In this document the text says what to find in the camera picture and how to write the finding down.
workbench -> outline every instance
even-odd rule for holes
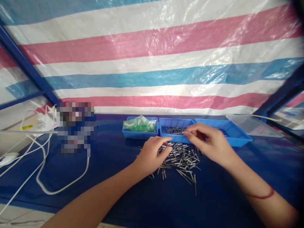
[[[128,116],[97,114],[95,150],[87,173],[56,195],[46,195],[36,183],[36,174],[26,183],[11,205],[56,213],[77,196],[127,167],[139,154],[143,140],[125,139],[122,123]],[[157,116],[168,118],[210,118],[215,116]],[[43,143],[48,135],[38,138]],[[252,137],[236,153],[296,209],[302,199],[304,152],[286,138]],[[41,150],[25,156],[0,178],[0,203],[6,204],[43,160]],[[177,171],[166,171],[154,180],[145,178],[112,207],[103,222],[125,227],[263,227],[234,179],[205,156],[195,169],[194,186]],[[57,151],[57,135],[51,138],[50,154],[40,179],[49,191],[56,191],[78,178],[86,168],[86,154],[67,157]]]

red string bracelet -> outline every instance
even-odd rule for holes
[[[270,187],[271,187],[271,191],[270,191],[270,193],[267,196],[255,196],[255,195],[248,195],[246,193],[245,193],[245,195],[249,196],[249,197],[253,197],[253,198],[264,200],[264,199],[270,198],[275,193],[275,190],[273,189],[273,187],[271,185],[270,185]]]

white floor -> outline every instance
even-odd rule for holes
[[[21,207],[9,206],[0,216],[0,227],[2,228],[40,228],[54,214],[30,210]],[[122,228],[110,224],[100,223],[98,228]]]

striped tarp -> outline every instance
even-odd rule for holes
[[[252,113],[304,60],[282,0],[4,0],[0,17],[62,101],[99,113]],[[0,74],[34,91],[3,50]]]

pile of rivets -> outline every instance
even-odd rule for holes
[[[167,134],[174,134],[174,135],[182,135],[182,134],[184,134],[185,130],[186,130],[186,128],[183,128],[183,127],[168,126],[166,128]]]
[[[172,151],[168,155],[168,157],[164,160],[164,162],[160,165],[158,170],[156,171],[157,175],[161,170],[162,179],[165,180],[166,177],[166,169],[171,169],[172,167],[176,167],[177,172],[190,184],[194,183],[195,188],[195,196],[197,195],[196,192],[196,176],[193,173],[193,168],[200,168],[197,167],[197,164],[200,162],[199,159],[199,152],[200,150],[195,147],[193,150],[189,145],[182,144],[179,142],[169,142],[169,146],[172,147]],[[160,154],[166,148],[165,145],[162,145],[158,150],[157,154]],[[151,179],[155,179],[153,173],[151,176],[148,177]]]

